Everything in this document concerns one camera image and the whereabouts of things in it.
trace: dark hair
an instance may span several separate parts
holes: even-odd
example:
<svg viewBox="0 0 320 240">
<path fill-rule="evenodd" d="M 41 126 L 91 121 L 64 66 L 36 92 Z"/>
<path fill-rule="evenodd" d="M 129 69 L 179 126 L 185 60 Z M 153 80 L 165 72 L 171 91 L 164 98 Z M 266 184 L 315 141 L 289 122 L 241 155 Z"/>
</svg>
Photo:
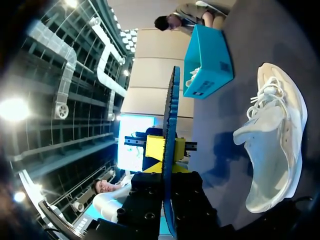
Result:
<svg viewBox="0 0 320 240">
<path fill-rule="evenodd" d="M 99 194 L 99 192 L 97 191 L 96 185 L 97 183 L 101 181 L 101 179 L 97 178 L 93 181 L 92 185 L 91 185 L 91 189 L 94 192 L 94 194 Z"/>
<path fill-rule="evenodd" d="M 169 28 L 169 23 L 167 21 L 167 16 L 159 16 L 155 21 L 154 21 L 154 26 L 161 30 L 167 30 Z"/>
</svg>

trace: person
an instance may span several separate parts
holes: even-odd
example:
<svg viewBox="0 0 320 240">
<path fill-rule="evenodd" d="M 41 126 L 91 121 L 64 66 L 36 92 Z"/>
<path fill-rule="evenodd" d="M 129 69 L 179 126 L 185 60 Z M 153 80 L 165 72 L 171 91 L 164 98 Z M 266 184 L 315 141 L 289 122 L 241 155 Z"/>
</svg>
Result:
<svg viewBox="0 0 320 240">
<path fill-rule="evenodd" d="M 122 181 L 119 181 L 116 184 L 112 184 L 104 179 L 95 179 L 91 185 L 91 189 L 96 195 L 101 193 L 114 192 L 130 184 L 132 178 L 133 178 L 133 174 L 127 175 L 123 178 Z"/>
<path fill-rule="evenodd" d="M 185 3 L 168 16 L 159 16 L 154 25 L 161 31 L 180 30 L 191 36 L 196 24 L 221 30 L 225 17 L 213 9 L 197 6 L 193 3 Z"/>
</svg>

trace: screw hole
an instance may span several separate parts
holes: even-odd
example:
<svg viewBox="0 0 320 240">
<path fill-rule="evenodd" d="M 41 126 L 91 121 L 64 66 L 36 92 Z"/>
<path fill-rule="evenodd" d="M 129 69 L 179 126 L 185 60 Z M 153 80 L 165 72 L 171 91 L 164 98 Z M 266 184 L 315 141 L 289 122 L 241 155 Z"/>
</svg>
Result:
<svg viewBox="0 0 320 240">
<path fill-rule="evenodd" d="M 152 212 L 148 212 L 147 214 L 144 215 L 144 218 L 147 220 L 152 220 L 156 217 L 156 215 Z"/>
<path fill-rule="evenodd" d="M 124 215 L 124 214 L 126 213 L 126 210 L 125 210 L 124 208 L 119 208 L 119 209 L 116 211 L 116 213 L 117 213 L 118 215 Z"/>
</svg>

